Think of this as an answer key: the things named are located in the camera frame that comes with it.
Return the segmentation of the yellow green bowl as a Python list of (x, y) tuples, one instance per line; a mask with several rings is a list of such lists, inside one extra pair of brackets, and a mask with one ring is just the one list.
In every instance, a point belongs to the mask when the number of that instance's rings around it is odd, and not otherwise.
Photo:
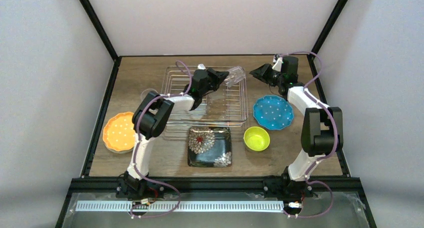
[(250, 151), (262, 152), (269, 147), (271, 138), (262, 127), (251, 126), (244, 132), (243, 142)]

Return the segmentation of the small clear plastic cup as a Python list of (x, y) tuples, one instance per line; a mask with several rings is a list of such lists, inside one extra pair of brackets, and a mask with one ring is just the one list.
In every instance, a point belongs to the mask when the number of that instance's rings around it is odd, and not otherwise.
[(140, 101), (142, 102), (150, 92), (156, 93), (157, 90), (154, 89), (154, 88), (147, 88), (147, 89), (143, 90), (140, 94)]

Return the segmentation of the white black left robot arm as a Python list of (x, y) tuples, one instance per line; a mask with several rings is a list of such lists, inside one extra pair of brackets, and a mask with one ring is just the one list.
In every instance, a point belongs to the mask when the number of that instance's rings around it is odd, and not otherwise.
[(165, 130), (173, 112), (188, 112), (199, 107), (203, 98), (218, 90), (230, 73), (212, 68), (189, 73), (182, 92), (160, 94), (150, 91), (132, 117), (135, 138), (131, 161), (119, 181), (125, 195), (141, 196), (147, 188), (149, 163), (154, 142)]

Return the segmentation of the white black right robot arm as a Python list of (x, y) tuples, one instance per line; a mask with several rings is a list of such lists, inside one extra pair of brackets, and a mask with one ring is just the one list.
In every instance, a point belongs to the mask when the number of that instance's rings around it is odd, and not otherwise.
[(315, 168), (343, 147), (343, 112), (320, 101), (299, 81), (298, 65), (297, 57), (283, 56), (250, 71), (255, 79), (278, 88), (278, 95), (256, 101), (253, 116), (260, 126), (281, 130), (291, 122), (288, 108), (303, 115), (301, 151), (285, 174), (291, 183), (307, 183)]

